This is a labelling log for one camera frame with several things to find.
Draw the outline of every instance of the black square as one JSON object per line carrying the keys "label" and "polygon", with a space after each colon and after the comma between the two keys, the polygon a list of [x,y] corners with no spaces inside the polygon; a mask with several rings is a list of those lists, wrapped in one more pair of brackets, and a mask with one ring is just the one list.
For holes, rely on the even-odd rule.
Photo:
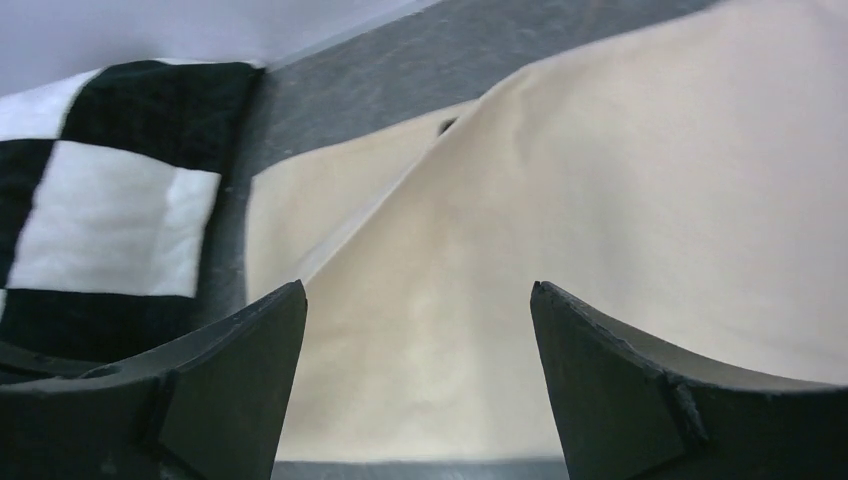
{"label": "black square", "polygon": [[18,237],[30,211],[35,188],[53,151],[53,140],[0,142],[0,282],[6,285]]}
{"label": "black square", "polygon": [[246,63],[113,66],[77,95],[60,137],[222,173],[260,74]]}
{"label": "black square", "polygon": [[115,362],[187,334],[192,304],[178,296],[9,289],[0,339],[54,357]]}

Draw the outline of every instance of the small hole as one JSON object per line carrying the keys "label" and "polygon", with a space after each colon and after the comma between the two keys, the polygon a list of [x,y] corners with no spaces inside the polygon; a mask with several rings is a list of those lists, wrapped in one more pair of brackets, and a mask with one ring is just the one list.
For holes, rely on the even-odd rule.
{"label": "small hole", "polygon": [[439,125],[439,135],[445,133],[450,128],[450,126],[454,124],[454,122],[456,122],[456,118],[451,118],[450,120],[445,120],[444,122],[442,122],[442,124]]}

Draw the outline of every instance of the black and white checkered fabric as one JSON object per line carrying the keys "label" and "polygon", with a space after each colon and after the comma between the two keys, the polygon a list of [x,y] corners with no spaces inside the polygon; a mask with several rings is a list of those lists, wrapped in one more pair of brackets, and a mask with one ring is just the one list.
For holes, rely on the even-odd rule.
{"label": "black and white checkered fabric", "polygon": [[107,362],[184,333],[262,71],[140,61],[0,98],[0,340]]}

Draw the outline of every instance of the black plastic piece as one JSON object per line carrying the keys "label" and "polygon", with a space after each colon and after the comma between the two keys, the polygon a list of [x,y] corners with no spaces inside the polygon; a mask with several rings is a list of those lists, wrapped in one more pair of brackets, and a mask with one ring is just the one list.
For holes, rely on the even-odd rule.
{"label": "black plastic piece", "polygon": [[848,389],[697,355],[551,283],[530,305],[571,480],[848,478]]}
{"label": "black plastic piece", "polygon": [[269,479],[305,322],[295,282],[113,364],[0,345],[0,479]]}

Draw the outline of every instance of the cream fabric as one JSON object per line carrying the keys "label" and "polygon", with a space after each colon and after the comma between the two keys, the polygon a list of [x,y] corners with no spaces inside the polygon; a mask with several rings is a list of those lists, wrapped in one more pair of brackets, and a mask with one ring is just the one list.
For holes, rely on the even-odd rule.
{"label": "cream fabric", "polygon": [[260,174],[249,297],[309,296],[278,458],[561,455],[535,280],[728,363],[848,383],[845,3],[722,4]]}

